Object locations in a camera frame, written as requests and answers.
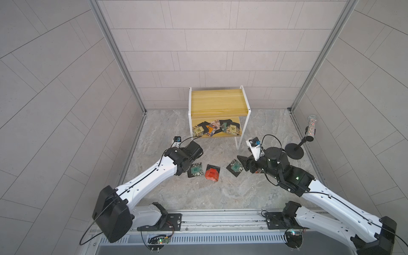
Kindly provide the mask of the left circuit board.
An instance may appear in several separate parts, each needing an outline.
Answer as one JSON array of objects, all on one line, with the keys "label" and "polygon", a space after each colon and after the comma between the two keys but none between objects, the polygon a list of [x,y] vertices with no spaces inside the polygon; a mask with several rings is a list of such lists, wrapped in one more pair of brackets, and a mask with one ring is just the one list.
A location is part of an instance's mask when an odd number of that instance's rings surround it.
[{"label": "left circuit board", "polygon": [[159,252],[170,241],[169,235],[157,235],[148,239],[147,247],[151,252]]}]

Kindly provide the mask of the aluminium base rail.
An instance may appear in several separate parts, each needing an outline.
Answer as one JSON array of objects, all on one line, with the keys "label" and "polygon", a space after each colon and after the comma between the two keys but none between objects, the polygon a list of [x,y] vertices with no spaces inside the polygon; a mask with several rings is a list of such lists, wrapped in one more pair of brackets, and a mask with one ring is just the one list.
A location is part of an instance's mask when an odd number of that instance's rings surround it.
[{"label": "aluminium base rail", "polygon": [[[96,250],[101,245],[146,245],[148,239],[157,235],[169,235],[167,245],[176,244],[244,244],[285,243],[284,234],[295,230],[305,234],[309,228],[269,230],[263,210],[180,210],[169,214],[182,214],[180,231],[137,231],[133,228],[121,239],[110,243],[103,233],[91,237],[90,246]],[[283,210],[265,210],[282,212]]]}]

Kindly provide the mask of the green label tea bag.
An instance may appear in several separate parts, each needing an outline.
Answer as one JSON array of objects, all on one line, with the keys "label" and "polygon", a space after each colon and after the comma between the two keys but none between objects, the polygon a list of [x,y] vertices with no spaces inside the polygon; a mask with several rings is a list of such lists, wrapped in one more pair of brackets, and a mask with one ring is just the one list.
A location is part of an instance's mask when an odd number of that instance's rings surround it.
[{"label": "green label tea bag", "polygon": [[242,164],[236,160],[233,159],[230,164],[226,167],[226,169],[233,174],[235,177],[238,177],[242,171],[244,171],[244,167]]}]

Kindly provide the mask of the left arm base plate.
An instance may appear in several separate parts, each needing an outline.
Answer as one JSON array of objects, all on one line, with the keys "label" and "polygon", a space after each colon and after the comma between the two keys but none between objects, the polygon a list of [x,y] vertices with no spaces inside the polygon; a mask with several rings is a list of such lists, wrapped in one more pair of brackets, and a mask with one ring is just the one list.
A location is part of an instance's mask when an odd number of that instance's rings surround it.
[{"label": "left arm base plate", "polygon": [[180,231],[182,223],[182,214],[167,214],[162,216],[153,226],[138,227],[137,231]]}]

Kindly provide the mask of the red tea bag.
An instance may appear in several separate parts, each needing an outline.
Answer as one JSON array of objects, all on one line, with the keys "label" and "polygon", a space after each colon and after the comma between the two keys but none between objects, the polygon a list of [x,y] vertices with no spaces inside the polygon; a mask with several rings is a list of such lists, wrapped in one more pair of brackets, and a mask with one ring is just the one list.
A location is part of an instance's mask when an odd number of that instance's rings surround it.
[{"label": "red tea bag", "polygon": [[215,165],[207,165],[205,178],[214,182],[219,180],[221,168]]}]

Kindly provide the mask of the yellow label tea bag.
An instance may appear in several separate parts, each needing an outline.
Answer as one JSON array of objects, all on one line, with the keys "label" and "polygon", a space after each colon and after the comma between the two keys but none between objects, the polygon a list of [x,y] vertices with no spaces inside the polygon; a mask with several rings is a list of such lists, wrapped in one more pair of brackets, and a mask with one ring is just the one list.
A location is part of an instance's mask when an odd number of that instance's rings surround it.
[{"label": "yellow label tea bag", "polygon": [[240,124],[235,122],[229,123],[226,127],[226,133],[233,136],[239,136],[241,133]]},{"label": "yellow label tea bag", "polygon": [[208,127],[207,127],[207,125],[203,122],[203,123],[200,123],[200,124],[194,126],[194,127],[192,128],[192,132],[193,132],[193,135],[194,135],[195,137],[201,137],[201,136],[205,135],[205,134],[208,132]]}]

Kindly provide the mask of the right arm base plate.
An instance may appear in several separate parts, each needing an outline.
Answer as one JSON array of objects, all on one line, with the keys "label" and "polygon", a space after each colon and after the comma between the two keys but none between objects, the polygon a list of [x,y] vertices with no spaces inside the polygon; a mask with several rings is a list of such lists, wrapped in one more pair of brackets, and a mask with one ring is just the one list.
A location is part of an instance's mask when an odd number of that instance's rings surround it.
[{"label": "right arm base plate", "polygon": [[269,230],[302,229],[294,217],[290,217],[281,212],[263,210],[261,215],[265,218]]}]

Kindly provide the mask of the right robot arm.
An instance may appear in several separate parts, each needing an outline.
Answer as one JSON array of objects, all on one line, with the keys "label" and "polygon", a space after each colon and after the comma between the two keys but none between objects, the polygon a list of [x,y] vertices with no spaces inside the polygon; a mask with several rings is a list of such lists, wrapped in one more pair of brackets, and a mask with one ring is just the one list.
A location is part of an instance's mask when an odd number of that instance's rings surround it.
[{"label": "right robot arm", "polygon": [[279,187],[330,214],[321,215],[289,201],[276,216],[272,212],[266,213],[266,219],[274,228],[309,228],[349,246],[358,255],[392,254],[397,229],[393,219],[387,216],[379,218],[337,196],[312,174],[291,165],[280,148],[263,150],[256,146],[250,150],[250,157],[238,156],[246,171],[273,177]]}]

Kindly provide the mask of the wooden two-tier shelf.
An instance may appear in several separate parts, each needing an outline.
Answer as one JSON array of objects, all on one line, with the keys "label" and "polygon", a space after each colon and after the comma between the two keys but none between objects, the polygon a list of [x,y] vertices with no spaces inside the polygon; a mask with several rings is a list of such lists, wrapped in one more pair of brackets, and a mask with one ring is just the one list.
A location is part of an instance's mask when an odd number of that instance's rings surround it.
[{"label": "wooden two-tier shelf", "polygon": [[189,131],[201,122],[232,120],[240,124],[240,134],[234,136],[235,145],[240,149],[251,107],[243,86],[232,88],[189,88]]}]

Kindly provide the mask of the right circuit board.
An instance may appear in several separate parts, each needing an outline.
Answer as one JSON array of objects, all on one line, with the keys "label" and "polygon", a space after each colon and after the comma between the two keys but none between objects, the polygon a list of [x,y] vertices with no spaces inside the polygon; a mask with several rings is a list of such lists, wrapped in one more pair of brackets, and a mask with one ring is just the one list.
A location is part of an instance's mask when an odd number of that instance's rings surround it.
[{"label": "right circuit board", "polygon": [[291,249],[299,249],[303,243],[302,233],[295,230],[288,230],[284,234],[285,244]]}]

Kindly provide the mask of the dark green tea bag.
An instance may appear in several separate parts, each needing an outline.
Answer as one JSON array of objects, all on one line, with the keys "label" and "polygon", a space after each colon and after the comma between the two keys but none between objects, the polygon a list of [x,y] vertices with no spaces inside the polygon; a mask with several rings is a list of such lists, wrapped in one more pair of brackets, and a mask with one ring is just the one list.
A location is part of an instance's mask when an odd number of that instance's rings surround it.
[{"label": "dark green tea bag", "polygon": [[220,120],[221,131],[226,133],[227,127],[232,123],[232,120]]}]

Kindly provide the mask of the floral tea bag lower shelf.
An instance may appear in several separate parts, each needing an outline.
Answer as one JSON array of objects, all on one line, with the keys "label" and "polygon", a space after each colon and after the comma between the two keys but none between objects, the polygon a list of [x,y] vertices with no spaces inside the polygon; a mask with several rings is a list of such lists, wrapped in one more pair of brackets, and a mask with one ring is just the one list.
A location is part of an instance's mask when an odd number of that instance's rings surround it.
[{"label": "floral tea bag lower shelf", "polygon": [[221,123],[220,123],[219,120],[214,120],[214,121],[212,121],[212,122],[210,123],[210,126],[211,126],[211,128],[212,128],[212,131],[211,131],[211,133],[210,133],[211,136],[213,136],[213,135],[215,135],[215,134],[217,134],[217,133],[222,132]]}]

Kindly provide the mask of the black green tea bag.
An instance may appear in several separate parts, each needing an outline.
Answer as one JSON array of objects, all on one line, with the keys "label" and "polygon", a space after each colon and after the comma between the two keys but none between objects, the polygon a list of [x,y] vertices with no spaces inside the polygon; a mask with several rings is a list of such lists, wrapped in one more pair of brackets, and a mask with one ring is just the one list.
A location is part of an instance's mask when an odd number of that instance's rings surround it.
[{"label": "black green tea bag", "polygon": [[202,163],[194,163],[188,170],[188,178],[204,175]]}]

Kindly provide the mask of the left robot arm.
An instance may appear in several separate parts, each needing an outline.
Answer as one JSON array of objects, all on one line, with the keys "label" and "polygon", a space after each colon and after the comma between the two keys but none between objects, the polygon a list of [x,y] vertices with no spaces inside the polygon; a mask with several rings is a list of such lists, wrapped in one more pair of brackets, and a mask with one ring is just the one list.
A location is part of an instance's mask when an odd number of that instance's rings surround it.
[{"label": "left robot arm", "polygon": [[153,188],[172,176],[191,169],[203,155],[199,144],[191,141],[186,147],[171,147],[162,157],[129,182],[116,188],[107,186],[99,193],[92,218],[110,243],[125,236],[129,230],[162,231],[171,225],[167,210],[159,203],[138,207],[141,199]]}]

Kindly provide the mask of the orange tea bag lower shelf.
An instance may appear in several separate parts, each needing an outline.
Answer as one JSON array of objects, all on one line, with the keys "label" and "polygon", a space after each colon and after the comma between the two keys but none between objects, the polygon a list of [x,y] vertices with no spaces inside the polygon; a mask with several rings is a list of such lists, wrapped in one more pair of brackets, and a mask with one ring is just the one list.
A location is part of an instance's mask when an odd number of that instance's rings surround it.
[{"label": "orange tea bag lower shelf", "polygon": [[206,125],[208,132],[206,133],[207,136],[212,137],[215,134],[216,128],[212,125]]}]

